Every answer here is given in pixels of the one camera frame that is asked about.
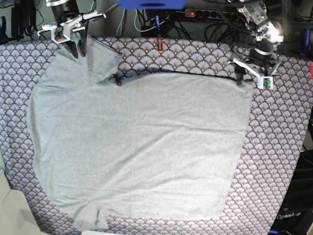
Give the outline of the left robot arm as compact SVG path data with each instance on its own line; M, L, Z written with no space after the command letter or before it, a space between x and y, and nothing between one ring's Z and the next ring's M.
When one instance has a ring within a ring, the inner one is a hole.
M272 22L267 16L267 7L262 0L240 0L238 13L245 17L245 26L249 36L242 45L235 48L241 58L232 57L229 61L234 64L237 83L241 84L244 74L249 72L257 78L259 89L273 89L274 76L280 60L272 55L284 41L282 27L279 22Z

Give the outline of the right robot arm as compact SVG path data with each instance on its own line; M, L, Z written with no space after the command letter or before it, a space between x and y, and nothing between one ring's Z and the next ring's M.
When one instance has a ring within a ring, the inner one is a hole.
M106 14L96 10L95 0L91 10L85 13L79 12L75 0L47 0L46 6L51 8L55 22L43 24L42 29L37 31L37 35L50 32L51 40L58 45L65 43L75 58L79 55L85 57L89 22L105 19Z

